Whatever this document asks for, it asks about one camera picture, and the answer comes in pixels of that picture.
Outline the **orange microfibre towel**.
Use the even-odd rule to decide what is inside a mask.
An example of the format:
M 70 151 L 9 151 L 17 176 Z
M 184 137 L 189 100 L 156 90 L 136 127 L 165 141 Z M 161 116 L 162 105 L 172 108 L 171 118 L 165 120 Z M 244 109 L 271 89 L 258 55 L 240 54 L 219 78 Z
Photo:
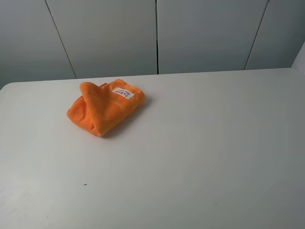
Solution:
M 130 116 L 145 100 L 137 87 L 121 79 L 97 86 L 80 84 L 79 97 L 67 111 L 67 117 L 78 127 L 102 137 Z

